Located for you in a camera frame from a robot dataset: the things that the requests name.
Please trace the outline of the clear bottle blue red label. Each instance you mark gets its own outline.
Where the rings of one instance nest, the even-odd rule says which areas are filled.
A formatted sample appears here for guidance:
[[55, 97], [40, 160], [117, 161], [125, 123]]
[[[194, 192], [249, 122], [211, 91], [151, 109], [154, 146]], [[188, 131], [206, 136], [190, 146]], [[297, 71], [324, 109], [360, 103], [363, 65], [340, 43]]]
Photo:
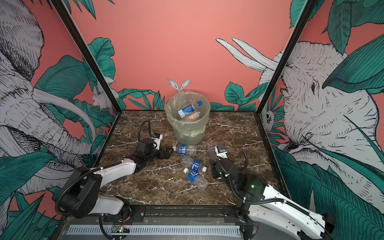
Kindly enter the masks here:
[[199, 108], [203, 105], [202, 101], [198, 102], [192, 102], [191, 104], [188, 104], [184, 107], [182, 107], [180, 110], [178, 110], [178, 115], [181, 118], [186, 117], [187, 115], [193, 113], [194, 111], [199, 110]]

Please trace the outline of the Pocari bottle blue label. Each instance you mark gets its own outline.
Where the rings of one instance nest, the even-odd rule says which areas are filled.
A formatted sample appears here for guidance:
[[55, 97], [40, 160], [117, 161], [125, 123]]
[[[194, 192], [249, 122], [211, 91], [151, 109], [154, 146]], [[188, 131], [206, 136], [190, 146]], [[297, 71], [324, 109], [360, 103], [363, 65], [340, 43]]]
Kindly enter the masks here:
[[196, 156], [197, 155], [197, 146], [194, 146], [194, 145], [173, 146], [173, 151], [179, 155]]

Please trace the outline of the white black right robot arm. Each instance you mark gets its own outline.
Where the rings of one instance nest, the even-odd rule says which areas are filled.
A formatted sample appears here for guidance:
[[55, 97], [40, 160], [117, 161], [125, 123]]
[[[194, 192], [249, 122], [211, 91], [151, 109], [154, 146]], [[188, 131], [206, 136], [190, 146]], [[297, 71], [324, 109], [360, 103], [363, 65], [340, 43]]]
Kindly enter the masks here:
[[214, 179], [223, 180], [238, 200], [234, 215], [245, 223], [263, 223], [296, 240], [330, 240], [335, 219], [317, 214], [290, 200], [259, 177], [246, 174], [249, 161], [239, 169], [225, 146], [209, 146]]

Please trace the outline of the bottle yellow white label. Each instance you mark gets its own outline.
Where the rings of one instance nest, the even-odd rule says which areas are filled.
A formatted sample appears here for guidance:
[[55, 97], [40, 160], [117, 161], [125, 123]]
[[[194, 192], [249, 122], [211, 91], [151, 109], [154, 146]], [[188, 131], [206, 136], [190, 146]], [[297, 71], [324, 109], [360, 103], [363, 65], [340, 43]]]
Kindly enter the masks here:
[[184, 121], [187, 121], [187, 122], [195, 122], [197, 120], [199, 120], [201, 118], [201, 113], [200, 111], [194, 111], [193, 113], [185, 116], [183, 118]]

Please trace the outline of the blue label bottle white cap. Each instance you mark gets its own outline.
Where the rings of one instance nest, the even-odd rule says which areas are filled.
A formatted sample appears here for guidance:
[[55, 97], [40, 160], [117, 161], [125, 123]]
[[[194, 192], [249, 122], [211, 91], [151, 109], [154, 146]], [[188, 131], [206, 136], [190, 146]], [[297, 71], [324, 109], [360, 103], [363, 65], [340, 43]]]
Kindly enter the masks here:
[[205, 191], [207, 189], [209, 182], [198, 172], [188, 168], [184, 168], [183, 172], [186, 174], [187, 180], [199, 190]]

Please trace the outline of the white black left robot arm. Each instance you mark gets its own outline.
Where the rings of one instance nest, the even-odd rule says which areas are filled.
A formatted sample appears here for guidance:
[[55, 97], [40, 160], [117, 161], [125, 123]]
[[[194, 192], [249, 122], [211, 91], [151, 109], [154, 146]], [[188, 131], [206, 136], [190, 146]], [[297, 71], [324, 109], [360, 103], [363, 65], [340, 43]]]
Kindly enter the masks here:
[[100, 189], [125, 176], [138, 173], [154, 159], [169, 159], [174, 147], [162, 147], [160, 133], [149, 133], [148, 138], [137, 134], [137, 148], [127, 157], [109, 165], [75, 169], [61, 189], [55, 201], [55, 211], [59, 215], [70, 215], [77, 219], [88, 215], [111, 215], [120, 222], [131, 218], [132, 208], [129, 200], [115, 196], [103, 196]]

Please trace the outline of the long clear bottle white cap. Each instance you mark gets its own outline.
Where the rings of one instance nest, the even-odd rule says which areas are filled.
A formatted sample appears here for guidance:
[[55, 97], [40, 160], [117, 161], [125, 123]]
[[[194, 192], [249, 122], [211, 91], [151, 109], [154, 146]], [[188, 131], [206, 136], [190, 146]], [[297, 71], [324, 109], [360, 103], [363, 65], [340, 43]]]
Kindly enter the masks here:
[[210, 163], [211, 164], [214, 164], [217, 162], [217, 153], [216, 153], [216, 148], [217, 148], [217, 145], [216, 144], [212, 144], [209, 146], [208, 150], [209, 150], [209, 155], [210, 155]]

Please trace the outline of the water bottle blue label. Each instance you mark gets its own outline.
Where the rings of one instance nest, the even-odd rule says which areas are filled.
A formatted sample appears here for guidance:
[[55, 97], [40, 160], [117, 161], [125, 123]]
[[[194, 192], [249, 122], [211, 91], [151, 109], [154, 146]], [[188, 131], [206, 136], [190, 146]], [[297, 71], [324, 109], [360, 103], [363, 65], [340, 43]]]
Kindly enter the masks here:
[[198, 173], [205, 173], [207, 171], [207, 167], [205, 167], [203, 165], [202, 162], [198, 161], [198, 160], [194, 160], [188, 156], [183, 156], [182, 159], [181, 159], [181, 165], [184, 167], [184, 168], [188, 168], [188, 169], [191, 169], [191, 170], [194, 170]]

